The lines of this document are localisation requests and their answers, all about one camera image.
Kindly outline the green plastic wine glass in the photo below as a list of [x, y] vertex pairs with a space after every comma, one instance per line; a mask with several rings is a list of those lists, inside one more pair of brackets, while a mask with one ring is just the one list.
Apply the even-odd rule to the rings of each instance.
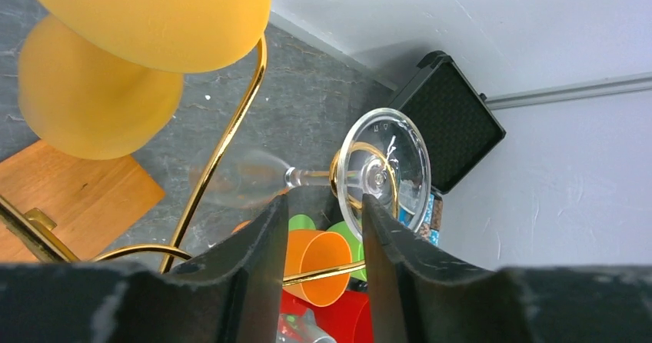
[[[317, 230], [317, 227], [312, 218], [307, 215], [298, 214], [292, 216], [288, 221], [288, 230], [294, 231], [300, 229]], [[331, 225], [329, 228], [327, 228], [327, 230], [337, 232], [346, 239], [351, 251], [353, 262], [364, 260], [364, 247], [362, 243], [352, 234], [345, 221], [340, 221], [334, 225]], [[361, 281], [367, 281], [366, 269], [362, 268], [361, 270], [352, 272], [351, 277]]]

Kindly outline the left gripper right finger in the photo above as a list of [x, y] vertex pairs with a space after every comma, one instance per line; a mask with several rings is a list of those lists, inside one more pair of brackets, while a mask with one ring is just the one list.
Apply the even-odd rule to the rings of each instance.
[[460, 260], [362, 202], [377, 342], [649, 342], [650, 266], [508, 267]]

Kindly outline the red plastic wine glass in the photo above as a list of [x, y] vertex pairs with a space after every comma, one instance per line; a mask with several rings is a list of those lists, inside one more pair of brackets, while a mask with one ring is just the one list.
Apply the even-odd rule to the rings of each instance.
[[311, 311], [316, 325], [336, 342], [372, 343], [371, 309], [368, 295], [345, 291], [332, 305], [319, 308], [286, 291], [281, 294], [281, 313], [303, 315]]

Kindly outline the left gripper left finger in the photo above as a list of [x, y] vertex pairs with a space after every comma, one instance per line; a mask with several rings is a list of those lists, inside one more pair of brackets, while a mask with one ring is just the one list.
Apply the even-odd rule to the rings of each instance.
[[273, 342], [288, 239], [278, 196], [160, 274], [136, 262], [4, 263], [3, 342]]

